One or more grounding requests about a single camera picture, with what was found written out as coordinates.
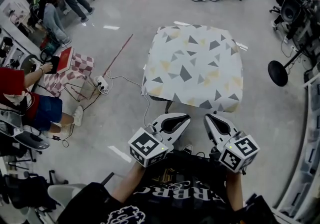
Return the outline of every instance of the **black pants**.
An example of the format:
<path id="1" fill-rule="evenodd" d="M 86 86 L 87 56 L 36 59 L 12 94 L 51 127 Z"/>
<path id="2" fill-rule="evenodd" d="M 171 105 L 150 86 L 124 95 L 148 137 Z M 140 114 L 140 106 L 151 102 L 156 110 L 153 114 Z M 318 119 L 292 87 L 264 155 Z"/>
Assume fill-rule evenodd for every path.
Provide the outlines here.
<path id="1" fill-rule="evenodd" d="M 288 40 L 291 40 L 291 39 L 294 37 L 294 35 L 295 35 L 295 33 L 297 32 L 298 28 L 302 25 L 303 20 L 304 20 L 304 17 L 305 17 L 305 16 L 304 16 L 304 13 L 300 13 L 300 15 L 298 16 L 298 18 L 297 18 L 295 21 L 293 21 L 293 23 L 291 24 L 291 28 L 290 28 L 288 34 L 286 35 L 286 37 L 287 37 Z M 284 20 L 283 20 L 282 16 L 279 15 L 279 16 L 276 18 L 276 20 L 275 20 L 274 23 L 275 23 L 276 25 L 278 25 L 278 24 L 280 24 L 280 23 L 282 23 L 282 22 L 284 22 Z"/>
<path id="2" fill-rule="evenodd" d="M 78 6 L 77 2 L 81 4 L 88 12 L 92 11 L 90 4 L 86 0 L 65 0 L 70 8 L 82 19 L 86 18 L 86 15 L 82 12 L 80 7 Z"/>

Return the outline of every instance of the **stand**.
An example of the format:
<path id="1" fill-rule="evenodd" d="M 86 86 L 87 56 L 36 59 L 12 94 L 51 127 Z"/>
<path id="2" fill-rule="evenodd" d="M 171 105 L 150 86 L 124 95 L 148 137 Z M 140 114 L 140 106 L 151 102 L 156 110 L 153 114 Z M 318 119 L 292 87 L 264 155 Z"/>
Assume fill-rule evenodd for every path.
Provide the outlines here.
<path id="1" fill-rule="evenodd" d="M 300 50 L 283 66 L 280 62 L 273 60 L 268 64 L 268 72 L 272 81 L 279 87 L 283 87 L 288 83 L 288 74 L 286 68 L 299 57 L 299 55 L 306 50 L 307 46 L 316 38 L 318 34 L 312 35 L 307 42 L 300 48 Z"/>

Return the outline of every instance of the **jeans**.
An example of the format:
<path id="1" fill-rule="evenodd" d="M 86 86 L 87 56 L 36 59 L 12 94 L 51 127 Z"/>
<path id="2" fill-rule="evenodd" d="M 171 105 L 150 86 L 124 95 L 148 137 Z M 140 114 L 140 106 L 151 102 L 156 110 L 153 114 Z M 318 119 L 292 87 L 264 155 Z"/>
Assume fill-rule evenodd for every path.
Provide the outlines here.
<path id="1" fill-rule="evenodd" d="M 68 35 L 66 35 L 65 30 L 61 24 L 58 13 L 55 10 L 54 5 L 48 3 L 45 6 L 43 14 L 43 24 L 47 29 L 50 29 L 55 37 L 62 43 L 67 43 L 70 41 Z"/>
<path id="2" fill-rule="evenodd" d="M 70 8 L 82 19 L 86 18 L 86 15 L 82 12 L 77 2 L 82 5 L 88 12 L 92 11 L 90 4 L 86 0 L 65 0 Z"/>

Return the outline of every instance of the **denim shorts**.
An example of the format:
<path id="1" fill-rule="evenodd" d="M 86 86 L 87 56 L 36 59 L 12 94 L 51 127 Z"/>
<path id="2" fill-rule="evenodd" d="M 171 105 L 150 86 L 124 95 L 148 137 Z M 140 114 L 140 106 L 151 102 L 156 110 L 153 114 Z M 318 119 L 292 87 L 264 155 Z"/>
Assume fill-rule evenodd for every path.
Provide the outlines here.
<path id="1" fill-rule="evenodd" d="M 62 100 L 60 98 L 39 96 L 39 106 L 33 127 L 40 131 L 50 130 L 52 122 L 60 122 L 62 118 Z"/>

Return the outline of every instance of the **table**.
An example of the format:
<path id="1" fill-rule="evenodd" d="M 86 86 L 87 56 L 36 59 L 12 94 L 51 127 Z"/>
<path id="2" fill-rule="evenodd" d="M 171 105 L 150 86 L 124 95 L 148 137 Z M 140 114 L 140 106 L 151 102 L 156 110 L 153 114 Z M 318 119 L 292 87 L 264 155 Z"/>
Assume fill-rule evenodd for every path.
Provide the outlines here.
<path id="1" fill-rule="evenodd" d="M 59 97 L 62 90 L 66 89 L 67 84 L 77 79 L 85 80 L 87 77 L 90 76 L 91 71 L 94 67 L 95 62 L 93 58 L 78 53 L 74 53 L 69 70 L 61 74 L 44 75 L 44 87 L 54 97 Z"/>
<path id="2" fill-rule="evenodd" d="M 159 27 L 142 93 L 233 112 L 243 96 L 242 70 L 239 48 L 228 31 L 201 25 Z"/>

